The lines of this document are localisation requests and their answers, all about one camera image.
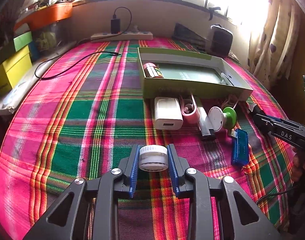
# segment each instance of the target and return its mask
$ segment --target wall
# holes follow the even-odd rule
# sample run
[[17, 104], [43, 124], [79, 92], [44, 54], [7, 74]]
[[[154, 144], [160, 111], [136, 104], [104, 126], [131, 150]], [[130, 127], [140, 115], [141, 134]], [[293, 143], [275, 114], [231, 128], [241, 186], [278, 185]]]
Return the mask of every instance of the wall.
[[[181, 23], [201, 36], [206, 36], [209, 27], [220, 23], [233, 35], [232, 52], [243, 65], [248, 58], [250, 32], [240, 25], [229, 23], [225, 19], [214, 16], [209, 21], [209, 13], [188, 6], [157, 0], [106, 0], [90, 2], [73, 7], [73, 16], [69, 19], [71, 36], [76, 40], [89, 38], [99, 32], [110, 32], [110, 19], [115, 8], [125, 6], [133, 16], [133, 25], [140, 30], [151, 31], [154, 36], [171, 37], [176, 23]], [[118, 9], [121, 29], [129, 23], [129, 12]]]
[[305, 92], [302, 75], [305, 75], [305, 14], [301, 11], [299, 36], [289, 80], [282, 78], [272, 88], [271, 93], [289, 119], [305, 124]]

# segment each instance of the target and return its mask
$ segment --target plaid bedsheet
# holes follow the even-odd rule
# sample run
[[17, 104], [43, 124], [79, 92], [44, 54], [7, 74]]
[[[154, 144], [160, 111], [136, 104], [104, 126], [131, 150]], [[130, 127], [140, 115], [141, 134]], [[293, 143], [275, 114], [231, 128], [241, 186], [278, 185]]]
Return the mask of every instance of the plaid bedsheet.
[[[59, 73], [85, 55], [96, 54], [64, 75], [38, 82], [17, 111], [0, 151], [0, 222], [14, 240], [21, 240], [49, 205], [76, 177], [93, 179], [117, 167], [134, 143], [174, 143], [179, 156], [207, 176], [230, 175], [254, 199], [291, 186], [293, 152], [279, 139], [264, 137], [246, 113], [236, 107], [237, 127], [248, 132], [250, 163], [230, 165], [231, 139], [200, 140], [198, 127], [155, 130], [150, 101], [142, 99], [137, 47], [196, 51], [167, 38], [83, 44], [59, 59], [46, 76]], [[254, 89], [249, 102], [267, 114], [285, 117], [274, 98], [248, 72], [227, 61]], [[212, 106], [203, 101], [206, 109]], [[186, 239], [188, 201], [172, 193], [166, 171], [140, 172], [134, 200], [119, 202], [120, 239]], [[262, 202], [260, 208], [276, 226], [286, 219], [287, 196]], [[214, 222], [215, 238], [218, 223]]]

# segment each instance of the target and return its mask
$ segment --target green suction cup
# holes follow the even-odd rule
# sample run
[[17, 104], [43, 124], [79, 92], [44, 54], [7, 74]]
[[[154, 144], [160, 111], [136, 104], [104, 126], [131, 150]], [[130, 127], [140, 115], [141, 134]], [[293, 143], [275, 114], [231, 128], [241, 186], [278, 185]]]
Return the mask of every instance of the green suction cup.
[[232, 107], [226, 107], [222, 112], [226, 116], [226, 123], [223, 127], [227, 130], [232, 130], [237, 123], [237, 114], [235, 110]]

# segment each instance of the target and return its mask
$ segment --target green box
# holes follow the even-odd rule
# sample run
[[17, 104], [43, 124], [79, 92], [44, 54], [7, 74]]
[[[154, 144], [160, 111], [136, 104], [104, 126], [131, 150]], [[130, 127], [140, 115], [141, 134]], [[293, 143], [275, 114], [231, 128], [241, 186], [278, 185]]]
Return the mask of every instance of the green box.
[[32, 42], [32, 33], [27, 32], [11, 40], [0, 50], [0, 64], [13, 56], [17, 51]]
[[[157, 63], [165, 78], [146, 77], [143, 65], [149, 62]], [[138, 48], [138, 67], [143, 98], [177, 97], [192, 93], [199, 98], [210, 99], [233, 94], [240, 101], [246, 101], [253, 91], [227, 62], [207, 54]]]

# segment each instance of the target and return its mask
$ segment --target hand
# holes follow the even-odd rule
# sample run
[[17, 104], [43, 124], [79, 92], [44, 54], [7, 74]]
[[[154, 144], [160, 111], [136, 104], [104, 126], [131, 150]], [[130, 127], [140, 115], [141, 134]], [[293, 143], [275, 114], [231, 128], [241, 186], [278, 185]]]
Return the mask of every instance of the hand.
[[302, 176], [303, 170], [305, 170], [305, 153], [297, 148], [293, 148], [296, 153], [293, 159], [293, 166], [291, 167], [291, 180], [293, 182], [299, 181]]

